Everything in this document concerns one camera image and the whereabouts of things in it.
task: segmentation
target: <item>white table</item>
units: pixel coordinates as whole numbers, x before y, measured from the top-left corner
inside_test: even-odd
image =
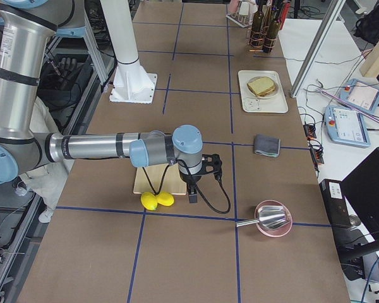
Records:
[[[293,59],[303,60],[305,58],[316,31],[320,26],[320,22],[321,21],[318,20],[289,19],[286,20],[284,28],[279,33],[284,57],[288,58],[287,69],[292,83],[303,63]],[[316,61],[342,62],[358,57],[360,53],[360,50],[354,43],[347,28],[341,21],[336,21],[316,57]],[[343,85],[344,78],[360,60],[361,58],[357,58],[351,62],[345,62],[343,64],[320,64],[315,62],[302,87],[307,88],[310,84],[318,85],[316,80],[320,80],[325,88],[341,86]],[[358,78],[370,84],[377,83],[375,78],[362,77],[359,72],[359,67],[362,63],[363,61],[359,63],[359,66],[355,69],[351,78]],[[336,91],[336,88],[329,90],[329,92],[333,94],[335,94]],[[319,113],[306,107],[306,92],[304,90],[301,90],[297,95],[297,101],[298,106],[305,108],[307,113],[316,119],[316,122],[321,121],[322,117]],[[308,93],[308,105],[316,109],[318,112],[323,112],[329,101],[329,98],[324,97],[319,93]],[[299,108],[299,111],[300,113],[303,113],[304,109]],[[379,116],[379,107],[375,114]],[[313,122],[313,120],[310,117],[306,117],[306,122]],[[365,123],[368,128],[379,128],[379,124],[367,118],[365,118]],[[319,166],[319,182],[323,179],[343,180],[343,178],[347,176],[367,155],[379,146],[379,131],[370,131],[369,136],[371,146],[369,148],[357,148],[332,142],[329,139],[326,130],[323,129],[323,131],[321,131],[321,124],[317,124],[316,127],[318,140],[322,141],[324,147],[323,159],[325,162],[325,165]],[[363,234],[368,233],[365,227],[361,227],[361,232]],[[369,241],[373,240],[371,237],[367,237],[367,239]],[[346,278],[346,283],[351,300],[360,301],[365,281],[359,279],[351,282]],[[372,288],[373,290],[378,290],[379,285],[372,284]],[[375,295],[373,292],[367,292],[365,295],[365,302],[375,302],[377,299],[379,299],[379,294]]]

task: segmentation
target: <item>bread slice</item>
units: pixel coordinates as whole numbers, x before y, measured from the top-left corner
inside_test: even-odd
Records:
[[[275,83],[269,77],[261,77],[247,83],[248,88],[257,97],[264,97],[275,91]]]

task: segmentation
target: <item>plate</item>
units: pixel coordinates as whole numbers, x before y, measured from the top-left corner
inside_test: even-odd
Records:
[[[284,209],[285,209],[285,213],[286,213],[286,217],[287,217],[287,220],[289,221],[288,224],[280,227],[279,229],[275,229],[275,230],[267,230],[267,229],[263,229],[260,224],[256,223],[257,225],[257,228],[258,230],[263,233],[264,235],[267,235],[269,237],[283,237],[284,235],[286,235],[288,232],[291,231],[291,228],[292,228],[292,216],[291,216],[291,213],[289,212],[289,210],[286,208],[285,205],[283,205],[281,202],[278,202],[278,201],[275,201],[275,200],[265,200],[265,201],[262,201],[259,205],[257,205],[257,207],[255,208],[255,212],[254,212],[254,216],[255,218],[258,216],[258,210],[263,207],[263,206],[267,206],[267,205],[279,205],[279,206],[283,206]]]
[[[284,114],[288,111],[288,105],[279,75],[276,71],[239,71],[239,86],[241,105],[245,112],[254,113],[278,113]],[[257,77],[269,77],[277,85],[277,93],[267,97],[256,97],[250,91],[247,83]]]

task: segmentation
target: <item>black bag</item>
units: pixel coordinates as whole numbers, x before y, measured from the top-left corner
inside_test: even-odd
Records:
[[[375,4],[373,10],[359,19],[356,24],[355,37],[376,45],[379,41],[379,0]]]

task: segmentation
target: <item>pink bowl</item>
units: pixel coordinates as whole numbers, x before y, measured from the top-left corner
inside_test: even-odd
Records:
[[[289,210],[286,208],[285,205],[283,205],[281,202],[278,202],[278,201],[274,201],[274,200],[265,200],[265,201],[262,201],[259,205],[257,205],[257,207],[255,208],[255,211],[254,211],[254,217],[256,218],[258,216],[258,210],[262,207],[262,206],[267,206],[267,205],[280,205],[280,206],[283,206],[284,209],[285,209],[285,213],[286,213],[286,217],[287,217],[287,220],[289,221],[288,224],[280,227],[279,229],[275,229],[275,230],[267,230],[267,229],[264,229],[263,227],[260,226],[260,224],[256,223],[257,225],[257,228],[258,230],[263,233],[264,235],[267,235],[269,237],[282,237],[284,235],[286,235],[292,228],[292,216],[291,216],[291,213],[289,212]]]

